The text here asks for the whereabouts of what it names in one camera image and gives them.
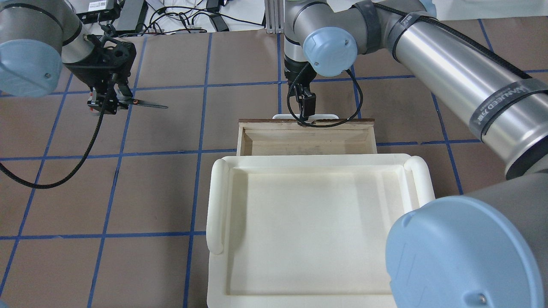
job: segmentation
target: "wooden box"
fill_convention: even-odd
[[[290,119],[241,119],[236,155],[376,154],[373,123],[373,119],[353,119],[332,128],[313,128]]]

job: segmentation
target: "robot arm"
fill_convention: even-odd
[[[106,114],[116,114],[133,97],[128,77],[135,56],[132,43],[86,33],[63,0],[0,0],[0,89],[10,94],[51,93],[65,64],[92,91],[90,107],[105,104]]]
[[[295,82],[291,95],[298,97],[301,118],[314,114],[306,100],[315,99],[310,82],[316,72],[336,76],[358,54],[387,48],[506,162],[508,179],[548,168],[547,85],[424,22],[422,15],[435,14],[426,0],[379,4],[367,0],[334,13],[325,0],[286,0],[285,74],[289,85]]]

